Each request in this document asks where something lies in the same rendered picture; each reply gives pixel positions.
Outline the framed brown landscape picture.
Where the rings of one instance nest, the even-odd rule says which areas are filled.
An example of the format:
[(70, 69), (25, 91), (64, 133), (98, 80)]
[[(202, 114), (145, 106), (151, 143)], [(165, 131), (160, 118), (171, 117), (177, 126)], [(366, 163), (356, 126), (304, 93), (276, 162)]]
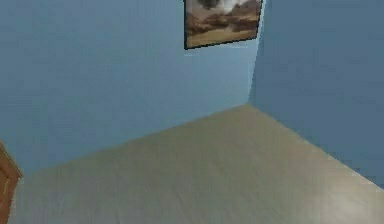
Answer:
[(256, 39), (263, 0), (183, 0), (184, 49)]

